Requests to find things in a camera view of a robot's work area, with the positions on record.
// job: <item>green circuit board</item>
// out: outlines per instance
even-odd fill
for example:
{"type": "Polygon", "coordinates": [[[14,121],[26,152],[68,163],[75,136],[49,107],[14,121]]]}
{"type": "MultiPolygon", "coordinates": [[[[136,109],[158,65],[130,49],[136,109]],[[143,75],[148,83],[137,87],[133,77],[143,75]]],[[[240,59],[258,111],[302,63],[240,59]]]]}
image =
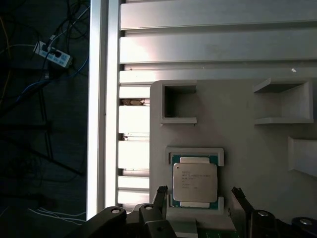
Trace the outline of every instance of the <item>green circuit board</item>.
{"type": "Polygon", "coordinates": [[[198,229],[198,238],[240,238],[236,232],[198,229]]]}

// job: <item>black cable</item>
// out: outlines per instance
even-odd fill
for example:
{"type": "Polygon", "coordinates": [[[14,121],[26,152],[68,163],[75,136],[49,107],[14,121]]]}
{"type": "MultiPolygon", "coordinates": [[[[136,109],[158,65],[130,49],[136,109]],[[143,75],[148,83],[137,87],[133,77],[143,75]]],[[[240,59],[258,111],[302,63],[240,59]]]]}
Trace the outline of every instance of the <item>black cable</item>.
{"type": "Polygon", "coordinates": [[[20,4],[18,4],[16,7],[14,7],[13,9],[11,9],[10,11],[15,11],[18,8],[22,7],[25,4],[26,0],[22,0],[22,2],[20,4]]]}

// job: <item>rectangular slot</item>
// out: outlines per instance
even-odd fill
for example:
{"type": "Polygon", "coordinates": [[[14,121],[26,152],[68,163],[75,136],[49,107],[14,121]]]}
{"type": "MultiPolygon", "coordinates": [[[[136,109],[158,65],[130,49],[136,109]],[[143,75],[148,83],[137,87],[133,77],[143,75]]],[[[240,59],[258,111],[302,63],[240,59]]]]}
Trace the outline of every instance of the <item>rectangular slot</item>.
{"type": "Polygon", "coordinates": [[[196,82],[163,82],[161,99],[162,124],[196,124],[188,105],[195,103],[196,82]]]}
{"type": "Polygon", "coordinates": [[[309,80],[268,79],[253,87],[259,118],[255,124],[312,123],[313,96],[309,80]]]}

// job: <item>yellow cable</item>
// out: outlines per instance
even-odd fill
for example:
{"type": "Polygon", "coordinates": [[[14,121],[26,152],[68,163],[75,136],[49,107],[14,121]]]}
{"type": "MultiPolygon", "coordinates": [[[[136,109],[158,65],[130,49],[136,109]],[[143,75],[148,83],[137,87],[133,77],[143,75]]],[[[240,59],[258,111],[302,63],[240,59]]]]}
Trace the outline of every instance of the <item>yellow cable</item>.
{"type": "MultiPolygon", "coordinates": [[[[5,26],[4,26],[4,22],[3,22],[3,19],[2,19],[1,16],[0,16],[0,21],[1,21],[2,28],[3,28],[3,32],[4,32],[4,34],[5,34],[6,45],[7,45],[8,52],[9,52],[9,58],[12,59],[8,34],[6,33],[6,29],[5,29],[5,26]]],[[[4,98],[4,95],[5,95],[6,86],[8,85],[8,81],[9,81],[9,79],[10,79],[10,75],[11,75],[11,70],[9,70],[8,77],[6,78],[6,82],[5,82],[5,85],[4,85],[4,87],[3,87],[2,96],[1,96],[1,99],[0,99],[0,107],[1,107],[2,102],[3,102],[3,98],[4,98]]]]}
{"type": "Polygon", "coordinates": [[[3,19],[2,19],[1,16],[0,16],[0,21],[1,21],[2,28],[3,28],[3,32],[4,32],[4,34],[5,34],[6,46],[7,46],[7,48],[8,48],[9,58],[12,59],[8,34],[6,33],[5,26],[4,26],[4,22],[3,22],[3,19]]]}

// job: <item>gray fixture plate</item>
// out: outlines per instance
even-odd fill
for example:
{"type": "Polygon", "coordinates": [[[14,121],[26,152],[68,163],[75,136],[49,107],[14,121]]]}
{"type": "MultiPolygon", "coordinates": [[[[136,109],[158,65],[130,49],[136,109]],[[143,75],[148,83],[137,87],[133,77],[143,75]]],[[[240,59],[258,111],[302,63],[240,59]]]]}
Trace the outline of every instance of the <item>gray fixture plate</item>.
{"type": "Polygon", "coordinates": [[[263,80],[197,80],[196,93],[183,97],[178,110],[191,111],[193,125],[161,125],[162,81],[151,86],[150,201],[160,185],[172,187],[168,147],[223,148],[225,164],[218,171],[218,191],[225,200],[230,190],[243,189],[256,209],[290,222],[296,216],[317,219],[317,179],[288,171],[288,136],[317,137],[317,125],[254,125],[264,113],[253,86],[263,80]]]}

